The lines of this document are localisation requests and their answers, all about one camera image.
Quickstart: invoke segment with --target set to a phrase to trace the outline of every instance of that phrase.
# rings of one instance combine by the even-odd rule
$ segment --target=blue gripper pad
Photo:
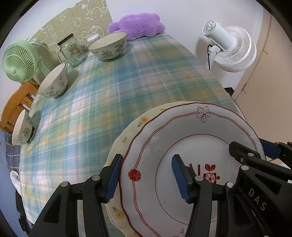
[[[119,181],[119,171],[120,171],[122,160],[123,160],[123,156],[120,155],[114,167],[114,170],[109,178],[109,181],[107,183],[107,193],[105,195],[105,199],[107,200],[107,202],[109,202],[114,197],[114,192],[116,191],[118,181]]]
[[[172,171],[173,171],[176,183],[178,185],[178,189],[180,191],[180,195],[182,199],[184,199],[185,202],[188,203],[190,201],[190,196],[188,192],[188,182],[185,179],[185,176],[175,156],[172,157],[171,166],[172,166]]]

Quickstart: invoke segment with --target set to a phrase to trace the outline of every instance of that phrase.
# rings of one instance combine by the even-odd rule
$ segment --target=power cord
[[[207,47],[209,70],[210,70],[210,54],[209,54],[209,48],[210,48],[210,47],[213,47],[213,45],[209,44],[208,47]]]

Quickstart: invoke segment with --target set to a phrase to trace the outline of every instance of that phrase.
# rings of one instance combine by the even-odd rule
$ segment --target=door frame
[[[264,9],[263,14],[263,22],[262,22],[262,28],[260,30],[260,35],[258,38],[258,42],[256,44],[257,47],[257,56],[255,58],[255,61],[253,64],[245,70],[242,78],[240,79],[234,93],[232,94],[231,98],[235,101],[239,94],[244,91],[244,87],[248,83],[249,79],[251,78],[256,66],[258,65],[258,62],[260,61],[260,58],[264,52],[264,48],[269,36],[270,28],[271,28],[271,22],[272,22],[272,15]]]

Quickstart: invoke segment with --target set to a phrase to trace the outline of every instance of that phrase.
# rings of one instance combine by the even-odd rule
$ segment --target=red flower design
[[[141,179],[141,173],[136,169],[131,169],[128,176],[132,181],[139,181]]]
[[[214,173],[207,173],[205,179],[208,180],[210,183],[216,183],[216,175]]]

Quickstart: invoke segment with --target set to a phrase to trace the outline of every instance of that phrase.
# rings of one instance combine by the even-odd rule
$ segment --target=white fan
[[[215,21],[208,21],[203,34],[216,44],[209,49],[210,58],[214,58],[223,70],[240,72],[254,62],[256,44],[245,29],[239,26],[223,28]]]

